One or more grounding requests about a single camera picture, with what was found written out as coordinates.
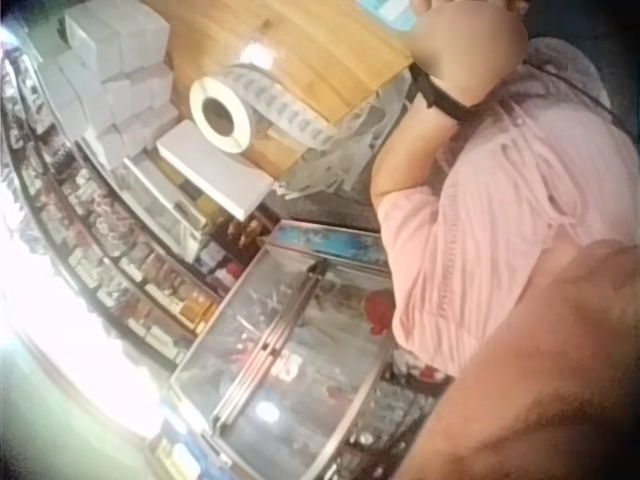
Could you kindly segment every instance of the wooden countertop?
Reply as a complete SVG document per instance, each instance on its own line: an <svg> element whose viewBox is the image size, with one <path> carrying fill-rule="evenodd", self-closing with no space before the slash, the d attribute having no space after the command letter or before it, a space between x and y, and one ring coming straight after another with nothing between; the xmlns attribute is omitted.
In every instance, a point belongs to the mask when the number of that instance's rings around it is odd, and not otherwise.
<svg viewBox="0 0 640 480"><path fill-rule="evenodd" d="M250 44L273 55L270 74L336 124L411 63L402 39L355 0L145 0L171 24L173 102L191 117L191 84L240 61ZM275 178L301 153L276 138L245 156Z"/></svg>

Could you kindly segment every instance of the floor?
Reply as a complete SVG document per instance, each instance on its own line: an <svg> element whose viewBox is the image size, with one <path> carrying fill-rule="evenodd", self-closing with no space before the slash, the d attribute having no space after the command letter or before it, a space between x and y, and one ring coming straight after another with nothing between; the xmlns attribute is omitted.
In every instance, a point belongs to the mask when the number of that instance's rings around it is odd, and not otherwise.
<svg viewBox="0 0 640 480"><path fill-rule="evenodd" d="M123 438L75 404L29 351L3 332L0 478L154 479L140 444Z"/></svg>
<svg viewBox="0 0 640 480"><path fill-rule="evenodd" d="M603 6L606 3L598 0L534 0L525 23L531 38L561 38L589 57L600 71L613 111L635 135L637 143L640 63L637 52L631 51L621 35L619 19L612 17L609 9ZM616 3L624 5L623 0ZM368 195L372 163L350 192L338 189L335 194L317 193L290 201L271 193L266 203L284 218L378 231L379 224Z"/></svg>

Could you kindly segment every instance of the cardboard box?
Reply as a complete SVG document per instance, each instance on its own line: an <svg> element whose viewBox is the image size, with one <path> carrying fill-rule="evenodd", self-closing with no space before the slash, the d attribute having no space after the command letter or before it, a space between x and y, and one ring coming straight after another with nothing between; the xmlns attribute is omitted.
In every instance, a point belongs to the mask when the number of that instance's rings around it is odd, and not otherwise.
<svg viewBox="0 0 640 480"><path fill-rule="evenodd" d="M191 120L157 145L160 155L239 220L245 220L273 186L265 172L216 148Z"/></svg>
<svg viewBox="0 0 640 480"><path fill-rule="evenodd" d="M173 72L164 63L158 63L147 69L151 82L151 106L161 107L171 101Z"/></svg>
<svg viewBox="0 0 640 480"><path fill-rule="evenodd" d="M131 81L131 106L134 115L151 108L153 82L146 68L139 68L128 76Z"/></svg>
<svg viewBox="0 0 640 480"><path fill-rule="evenodd" d="M128 4L112 0L98 0L87 5L102 21L117 32L122 72L130 73L145 66L148 31L138 21L137 16L129 12Z"/></svg>
<svg viewBox="0 0 640 480"><path fill-rule="evenodd" d="M97 160L108 169L124 163L127 152L120 133L114 127L109 127L102 133L96 133L89 129L85 134L85 139L91 146Z"/></svg>
<svg viewBox="0 0 640 480"><path fill-rule="evenodd" d="M58 64L82 103L89 126L102 132L113 124L107 92L93 72L72 51L60 55Z"/></svg>
<svg viewBox="0 0 640 480"><path fill-rule="evenodd" d="M127 157L133 158L145 149L144 130L136 117L117 124L116 129L124 142Z"/></svg>
<svg viewBox="0 0 640 480"><path fill-rule="evenodd" d="M144 130L147 150L152 150L158 139L178 124L179 117L178 110L170 103L160 108L145 110L138 115L138 121Z"/></svg>
<svg viewBox="0 0 640 480"><path fill-rule="evenodd" d="M131 80L123 73L111 77L102 84L107 92L111 116L115 123L122 123L133 115Z"/></svg>
<svg viewBox="0 0 640 480"><path fill-rule="evenodd" d="M86 4L65 13L69 45L100 81L120 72L118 34Z"/></svg>
<svg viewBox="0 0 640 480"><path fill-rule="evenodd" d="M164 62L169 43L169 24L150 7L142 3L131 3L127 7L132 15L136 15L140 25L147 31L147 58L145 67Z"/></svg>
<svg viewBox="0 0 640 480"><path fill-rule="evenodd" d="M79 140L89 124L71 84L55 61L40 64L38 73L44 93L65 134L71 141Z"/></svg>

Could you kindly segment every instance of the pink blouse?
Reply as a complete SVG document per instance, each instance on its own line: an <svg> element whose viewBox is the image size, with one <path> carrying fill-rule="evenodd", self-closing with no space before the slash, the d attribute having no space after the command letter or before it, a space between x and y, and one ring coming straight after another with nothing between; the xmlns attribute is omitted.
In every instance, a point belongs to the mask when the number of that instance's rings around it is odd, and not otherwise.
<svg viewBox="0 0 640 480"><path fill-rule="evenodd" d="M554 262L596 240L638 242L638 155L629 139L579 102L521 105L495 104L440 197L414 188L388 195L378 210L395 336L451 375L530 282L546 281L530 278L534 269L555 272Z"/></svg>

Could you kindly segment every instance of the black wristband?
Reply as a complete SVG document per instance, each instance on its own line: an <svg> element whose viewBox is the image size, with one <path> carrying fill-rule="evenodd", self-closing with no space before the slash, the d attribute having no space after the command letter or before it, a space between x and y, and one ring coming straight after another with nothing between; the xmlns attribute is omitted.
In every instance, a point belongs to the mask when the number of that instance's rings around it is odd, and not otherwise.
<svg viewBox="0 0 640 480"><path fill-rule="evenodd" d="M422 94L429 108L436 107L456 122L464 122L473 117L475 113L473 108L463 105L447 92L438 88L438 86L431 81L429 74L424 72L418 65L414 63L409 67L409 71L411 72L418 92Z"/></svg>

